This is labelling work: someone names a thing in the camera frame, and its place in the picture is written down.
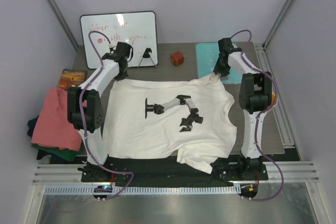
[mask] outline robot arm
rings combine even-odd
[[[167,103],[164,103],[163,105],[156,103],[154,105],[149,105],[147,104],[147,98],[146,98],[145,118],[147,118],[147,112],[154,112],[154,114],[160,115],[165,111],[178,105],[187,105],[190,112],[190,115],[187,118],[182,118],[180,126],[183,126],[183,128],[180,130],[180,132],[191,131],[193,129],[193,122],[196,123],[203,122],[203,117],[199,116],[198,108],[196,108],[194,102],[191,100],[191,96],[183,94],[178,95],[176,98]]]
[[[230,68],[234,68],[242,77],[239,105],[244,112],[245,130],[241,154],[245,159],[259,158],[261,154],[255,144],[255,127],[257,115],[260,111],[263,111],[271,105],[271,81],[262,73],[254,70],[258,68],[245,57],[245,54],[242,55],[240,48],[233,46],[230,38],[221,39],[218,45],[219,57],[214,68],[215,74],[228,76]],[[264,113],[259,116],[257,129],[258,146],[261,146],[261,132],[264,117]]]
[[[108,157],[100,131],[100,126],[104,120],[100,97],[111,80],[122,80],[128,76],[127,59],[130,55],[132,57],[132,54],[133,49],[129,44],[118,42],[115,50],[102,57],[103,68],[96,69],[90,78],[79,87],[71,87],[68,90],[68,121],[78,130],[84,141],[83,123],[78,101],[82,89],[88,83],[91,84],[83,95],[83,102],[86,101],[84,113],[88,130],[88,146],[85,145],[85,148],[87,153],[89,153],[87,148],[90,149],[100,164],[104,164]],[[96,164],[90,155],[88,155],[87,161],[92,165]]]

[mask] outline orange block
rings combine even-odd
[[[181,65],[184,62],[184,55],[180,51],[177,51],[170,55],[170,61],[174,66]]]

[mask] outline red cloth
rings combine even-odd
[[[79,151],[82,138],[67,119],[67,92],[52,88],[48,91],[37,120],[32,143]]]

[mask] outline whiteboard frame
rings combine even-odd
[[[81,15],[79,17],[79,23],[80,23],[80,31],[81,31],[81,35],[82,35],[82,40],[83,40],[83,47],[84,47],[84,53],[85,53],[85,59],[86,59],[86,66],[88,69],[96,69],[96,68],[89,68],[89,65],[88,65],[88,59],[86,57],[86,50],[85,50],[85,44],[84,44],[84,36],[83,36],[83,30],[82,30],[82,22],[81,22],[81,19],[82,17],[84,16],[99,16],[99,15],[115,15],[115,14],[131,14],[131,13],[153,13],[154,14],[154,25],[155,25],[155,41],[156,41],[156,55],[157,57],[159,58],[159,55],[157,53],[157,43],[158,43],[158,29],[156,27],[156,13],[152,10],[145,10],[145,11],[141,11],[141,12],[124,12],[124,13],[99,13],[99,14],[84,14],[84,15]],[[157,65],[159,64],[159,59],[157,59],[157,64],[156,65],[152,65],[153,67],[156,67]]]

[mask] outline white t-shirt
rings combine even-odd
[[[191,131],[180,132],[181,119],[190,114],[186,105],[148,112],[145,119],[146,98],[148,104],[164,104],[180,94],[191,96],[202,124],[193,122]],[[228,118],[233,103],[214,74],[192,81],[118,81],[110,92],[103,141],[117,158],[165,158],[178,150],[179,163],[210,174],[210,163],[227,158],[236,141],[237,129]]]

